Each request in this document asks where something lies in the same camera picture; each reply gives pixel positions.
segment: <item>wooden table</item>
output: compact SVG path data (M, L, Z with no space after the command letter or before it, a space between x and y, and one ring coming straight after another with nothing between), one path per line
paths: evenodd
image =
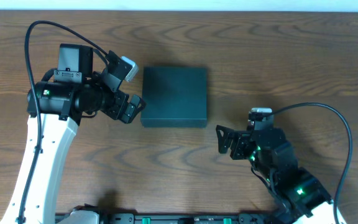
M207 67L205 129L145 129L104 114L84 119L67 156L57 212L90 203L139 213L271 211L247 161L218 154L217 124L244 129L255 106L318 101L354 134L340 209L358 223L358 14L287 12L0 11L0 219L13 193L27 134L24 36L39 19L62 23L105 50L145 65ZM50 26L30 44L35 79L57 66L60 43L83 42ZM95 59L95 70L103 64ZM142 93L142 71L122 89ZM276 117L307 168L331 195L347 155L341 121L321 108Z

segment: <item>dark teal box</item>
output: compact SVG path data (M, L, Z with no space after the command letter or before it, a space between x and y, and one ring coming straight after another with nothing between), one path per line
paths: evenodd
M146 128L204 128L207 69L145 67L140 121Z

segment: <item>black cable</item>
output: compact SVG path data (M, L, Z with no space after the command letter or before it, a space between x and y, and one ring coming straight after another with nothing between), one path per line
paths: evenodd
M94 52L97 56L99 56L99 58L103 61L104 65L106 66L106 68L105 68L105 69L102 71L102 73L101 73L102 75L105 75L106 73L108 73L108 67L109 67L106 58L104 58L103 55L102 55L98 50L96 50L96 49L93 49L93 52Z
M25 65L27 67L27 73L29 74L32 97L34 98L34 102L35 102L35 110L37 112L38 137L37 137L37 145L35 146L34 157L32 159L32 163L31 163L31 167L30 167L30 171L29 171L29 176L27 177L27 180L26 180L25 186L24 186L24 190L23 190L23 196L22 196L20 209L19 209L19 216L17 217L18 224L23 224L23 222L24 222L25 202L27 201L27 195L29 193L31 180L34 175L35 165L37 164L38 156L39 156L39 153L41 150L41 141L42 141L42 123L41 123L42 121L41 121L41 116L40 116L41 115L40 103L39 103L37 95L35 93L35 83L34 83L34 78L32 75L31 64L30 64L30 55L29 55L30 34L31 34L32 29L38 24L48 24L48 25L56 26L56 27L62 28L64 30L67 30L68 32L71 32L72 34L76 35L77 37L83 39L85 42L89 43L96 49L100 50L103 54L107 55L107 53L101 47L97 46L92 41L88 40L87 38L83 37L81 34L75 32L63 25L57 24L56 22L35 21L27 29L27 33L25 34L25 39L24 39L24 57L25 57Z
M262 183L264 183L264 185L266 186L267 189L269 189L269 185L266 183L265 179L263 179L263 177L259 176L258 174L255 173L255 170L253 167L251 167L251 172L259 178L260 181L262 181Z
M82 117L82 118L94 118L94 117L96 117L96 115L98 115L98 112L97 112L97 111L95 111L93 115L89 115L89 116L83 115L83 116L81 116L81 117Z
M352 160L352 154L353 154L352 132L351 132L351 129L350 129L349 124L347 123L345 117L343 117L343 115L338 110L336 110L332 106L325 105L325 104L322 104L322 103L298 103L298 104L295 104L295 105L284 107L284 108L282 108L282 109L280 109L278 111L274 111L273 113L270 113L270 114L264 116L264 118L266 118L268 116L271 116L271 115L279 114L281 112L284 112L284 111L292 109L292 108L301 107L301 106L319 106L319 107L331 110L332 112L336 113L339 116L339 118L341 119L341 121L345 125L346 131L347 131L347 140L349 142L349 150L347 152L346 164L345 164L345 167L343 169L341 179L339 180L338 186L336 188L335 197L334 197L334 206L333 206L334 207L335 223L339 224L337 208L338 208L339 196L341 194L341 190L342 190L343 184L345 182L346 174L347 174L347 171L349 170L351 160Z
M273 192L275 195L277 195L276 189L275 189L275 186L274 186L274 177L273 177L274 172L275 172L275 169L274 169L274 168L270 169L270 173L269 173L270 188L272 189L272 192Z
M47 82L49 81L52 77L53 74L55 74L55 70L57 68L51 68L50 70L48 70L47 72L45 72L44 76L42 77L41 81Z

